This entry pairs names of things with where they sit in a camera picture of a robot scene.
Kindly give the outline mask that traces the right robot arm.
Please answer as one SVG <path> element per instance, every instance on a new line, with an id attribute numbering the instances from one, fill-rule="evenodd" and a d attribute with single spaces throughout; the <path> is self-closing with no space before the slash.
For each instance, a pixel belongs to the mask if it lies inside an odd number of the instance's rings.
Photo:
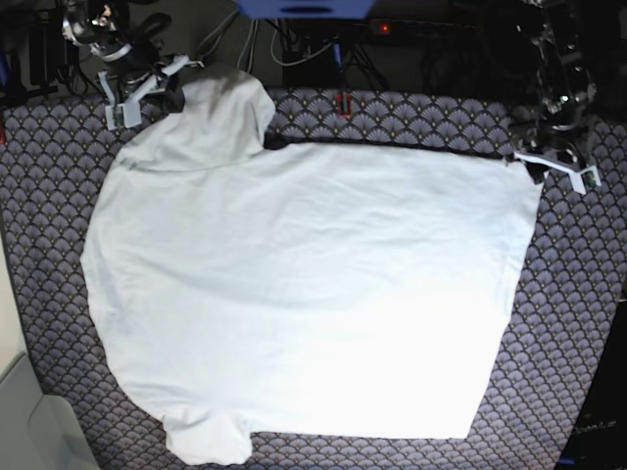
<path id="1" fill-rule="evenodd" d="M 172 24 L 170 15 L 157 12 L 134 22 L 130 1 L 65 1 L 62 34 L 73 45 L 85 47 L 104 64 L 98 73 L 113 127 L 132 127 L 141 121 L 147 99 L 167 113 L 183 110 L 185 98 L 178 74 L 201 64 L 186 55 L 165 55 L 156 37 Z"/>

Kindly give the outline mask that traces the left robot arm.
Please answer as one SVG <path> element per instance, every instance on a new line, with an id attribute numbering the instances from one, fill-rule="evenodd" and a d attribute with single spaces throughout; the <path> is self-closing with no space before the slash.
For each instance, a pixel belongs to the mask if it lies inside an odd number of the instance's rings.
<path id="1" fill-rule="evenodd" d="M 527 33 L 539 56 L 538 106 L 529 121 L 512 129 L 513 157 L 526 165 L 535 182 L 554 169 L 584 195 L 601 186 L 599 171 L 588 157 L 597 87 L 585 64 L 573 4 L 543 1 L 536 9 L 540 18 Z"/>

